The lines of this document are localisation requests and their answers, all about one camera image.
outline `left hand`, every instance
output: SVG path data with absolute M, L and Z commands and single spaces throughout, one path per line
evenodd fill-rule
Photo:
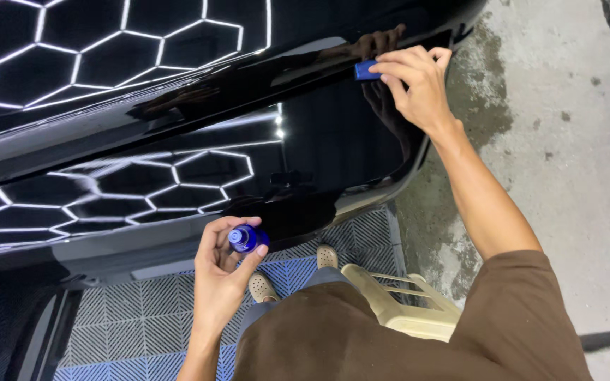
M 244 257 L 232 251 L 227 234 L 237 225 L 260 225 L 260 217 L 227 216 L 209 222 L 204 229 L 195 258 L 195 319 L 192 330 L 220 336 L 239 308 L 251 274 L 268 247 L 259 246 Z

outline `bottle cap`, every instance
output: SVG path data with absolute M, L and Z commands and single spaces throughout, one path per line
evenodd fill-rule
M 248 234 L 245 230 L 233 229 L 230 234 L 227 235 L 228 241 L 233 244 L 240 244 L 246 241 Z

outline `beige sandal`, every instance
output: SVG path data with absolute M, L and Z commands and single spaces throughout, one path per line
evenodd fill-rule
M 275 300 L 280 300 L 275 289 L 272 287 L 272 283 L 270 283 L 262 271 L 256 271 L 249 278 L 249 291 L 253 299 L 258 303 L 263 303 L 268 296 Z
M 322 243 L 317 248 L 317 268 L 326 266 L 338 268 L 338 254 L 333 247 Z

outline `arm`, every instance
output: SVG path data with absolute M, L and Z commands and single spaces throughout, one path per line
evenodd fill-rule
M 381 55 L 369 71 L 383 73 L 381 79 L 392 91 L 396 108 L 430 136 L 449 174 L 458 212 L 482 258 L 524 249 L 541 252 L 526 218 L 481 161 L 462 122 L 449 109 L 444 75 L 450 59 L 448 49 L 428 52 L 417 46 Z M 409 85 L 408 91 L 402 82 Z
M 258 226 L 260 222 L 260 217 L 228 216 L 206 225 L 195 257 L 195 321 L 176 381 L 216 379 L 220 335 L 239 308 L 249 278 L 268 250 L 265 245 L 259 246 L 237 267 L 241 256 L 232 252 L 227 234 L 237 225 Z

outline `beige plastic stool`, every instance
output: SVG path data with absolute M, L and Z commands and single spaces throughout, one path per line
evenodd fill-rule
M 359 288 L 361 294 L 369 301 L 380 324 L 417 338 L 449 342 L 460 318 L 460 310 L 437 290 L 430 287 L 425 282 L 425 278 L 418 274 L 409 274 L 409 278 L 400 278 L 369 273 L 356 264 L 346 264 L 342 273 Z M 415 283 L 423 291 L 385 287 L 373 277 Z M 422 296 L 430 308 L 400 304 L 388 291 Z

